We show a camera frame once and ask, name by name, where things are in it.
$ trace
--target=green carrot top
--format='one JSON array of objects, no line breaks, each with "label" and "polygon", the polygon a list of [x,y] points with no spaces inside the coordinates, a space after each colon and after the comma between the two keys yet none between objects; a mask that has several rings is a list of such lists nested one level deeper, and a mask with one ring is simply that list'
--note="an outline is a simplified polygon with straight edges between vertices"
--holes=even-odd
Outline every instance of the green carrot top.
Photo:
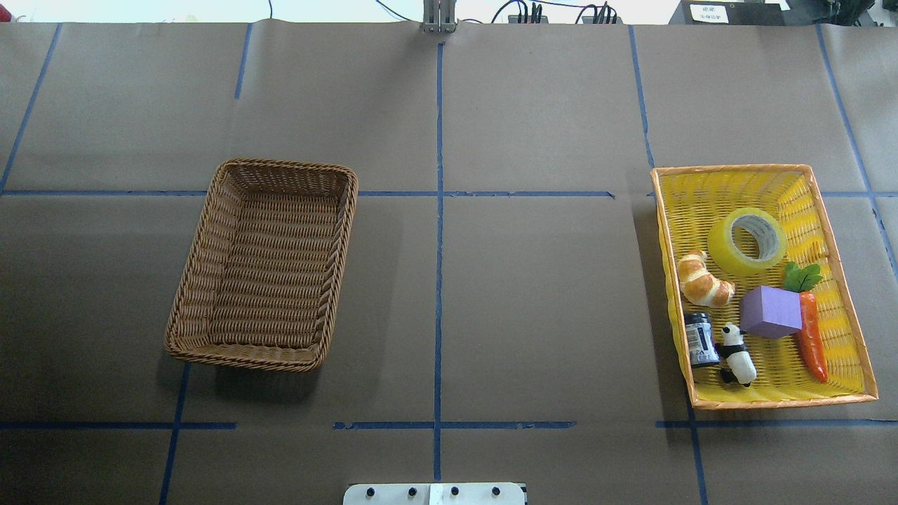
[{"label": "green carrot top", "polygon": [[783,288],[786,291],[810,291],[814,286],[823,280],[820,275],[820,265],[811,263],[804,268],[798,267],[798,263],[790,261],[786,264],[786,277],[783,279]]}]

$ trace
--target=purple cube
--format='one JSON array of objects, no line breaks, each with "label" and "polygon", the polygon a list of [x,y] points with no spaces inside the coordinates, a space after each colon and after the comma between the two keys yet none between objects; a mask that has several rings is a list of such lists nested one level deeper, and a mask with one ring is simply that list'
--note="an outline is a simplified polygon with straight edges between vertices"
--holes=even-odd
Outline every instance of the purple cube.
[{"label": "purple cube", "polygon": [[751,333],[781,339],[801,330],[801,302],[798,293],[761,286],[742,298],[740,328]]}]

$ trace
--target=panda toy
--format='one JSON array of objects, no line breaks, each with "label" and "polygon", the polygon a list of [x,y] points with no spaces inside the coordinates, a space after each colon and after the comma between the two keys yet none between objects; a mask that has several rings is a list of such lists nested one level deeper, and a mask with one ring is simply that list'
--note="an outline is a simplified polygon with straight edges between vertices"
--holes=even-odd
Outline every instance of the panda toy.
[{"label": "panda toy", "polygon": [[745,331],[739,329],[733,323],[727,323],[720,330],[724,336],[724,343],[714,344],[720,358],[726,361],[727,368],[720,369],[720,375],[724,382],[732,384],[738,382],[745,387],[751,385],[758,378],[758,370],[752,363],[752,357],[748,354],[748,348],[742,340]]}]

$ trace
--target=empty basket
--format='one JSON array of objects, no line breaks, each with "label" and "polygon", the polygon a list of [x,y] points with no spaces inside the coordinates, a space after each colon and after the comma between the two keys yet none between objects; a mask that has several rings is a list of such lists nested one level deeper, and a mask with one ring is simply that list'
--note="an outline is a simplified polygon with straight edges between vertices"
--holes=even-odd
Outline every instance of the empty basket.
[{"label": "empty basket", "polygon": [[233,159],[209,186],[165,349],[213,365],[306,371],[334,329],[356,175],[331,164]]},{"label": "empty basket", "polygon": [[[701,409],[757,409],[868,402],[877,398],[876,380],[867,346],[851,304],[839,251],[832,236],[823,198],[811,167],[803,164],[725,165],[658,168],[655,184],[662,258],[673,342],[680,355],[692,405]],[[735,277],[708,260],[708,270],[732,280],[738,297],[760,285],[780,287],[785,265],[817,263],[823,280],[814,287],[820,308],[820,330],[830,371],[821,384],[807,371],[792,338],[777,341],[746,335],[745,343],[758,368],[751,387],[723,382],[718,369],[690,367],[683,312],[706,312],[714,334],[727,321],[739,321],[739,303],[724,308],[695,306],[681,298],[677,261],[692,249],[707,251],[709,229],[741,207],[762,208],[786,233],[786,257],[775,267],[751,277]],[[733,234],[744,251],[757,247],[747,233]]]}]

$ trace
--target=red object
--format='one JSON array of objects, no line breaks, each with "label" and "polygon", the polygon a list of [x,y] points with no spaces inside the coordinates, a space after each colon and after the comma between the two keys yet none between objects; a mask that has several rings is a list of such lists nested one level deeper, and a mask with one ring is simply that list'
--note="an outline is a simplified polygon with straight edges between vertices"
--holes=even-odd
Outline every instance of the red object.
[{"label": "red object", "polygon": [[810,291],[802,291],[798,296],[801,300],[801,331],[795,334],[795,343],[807,369],[817,380],[825,383],[830,375],[823,356],[823,339],[820,338],[817,321],[817,300]]}]

